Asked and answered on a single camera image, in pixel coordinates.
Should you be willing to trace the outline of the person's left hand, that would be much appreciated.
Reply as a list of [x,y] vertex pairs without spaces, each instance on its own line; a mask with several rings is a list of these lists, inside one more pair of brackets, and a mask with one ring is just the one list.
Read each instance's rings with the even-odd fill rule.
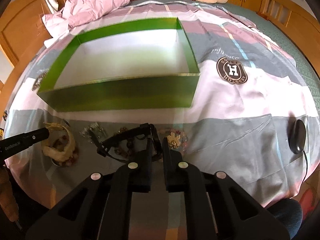
[[13,195],[9,174],[4,166],[1,166],[0,192],[1,208],[5,215],[11,222],[18,221],[18,205]]

